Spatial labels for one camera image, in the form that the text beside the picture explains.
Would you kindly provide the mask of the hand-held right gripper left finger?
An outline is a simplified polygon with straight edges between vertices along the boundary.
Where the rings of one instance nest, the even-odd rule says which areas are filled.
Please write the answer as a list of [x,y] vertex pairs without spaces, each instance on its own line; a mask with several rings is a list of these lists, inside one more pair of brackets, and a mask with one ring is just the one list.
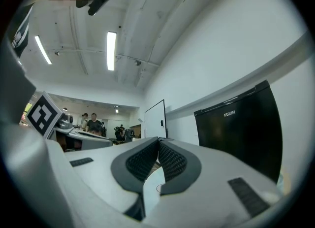
[[66,159],[85,184],[117,211],[141,221],[146,216],[144,184],[158,158],[158,138],[68,152]]

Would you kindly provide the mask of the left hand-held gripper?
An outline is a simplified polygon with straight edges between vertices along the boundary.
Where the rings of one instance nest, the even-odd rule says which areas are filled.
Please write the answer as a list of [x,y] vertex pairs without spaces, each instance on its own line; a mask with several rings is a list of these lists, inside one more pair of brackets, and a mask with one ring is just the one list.
[[37,102],[29,109],[26,120],[45,139],[57,141],[64,151],[113,146],[113,142],[108,138],[75,129],[72,124],[73,117],[57,107],[46,92],[42,92]]

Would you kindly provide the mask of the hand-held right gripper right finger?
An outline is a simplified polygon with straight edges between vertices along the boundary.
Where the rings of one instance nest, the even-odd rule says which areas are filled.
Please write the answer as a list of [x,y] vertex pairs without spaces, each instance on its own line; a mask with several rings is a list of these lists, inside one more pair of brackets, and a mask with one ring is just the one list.
[[159,142],[166,183],[144,223],[155,228],[232,228],[282,198],[276,183],[236,157],[175,140]]

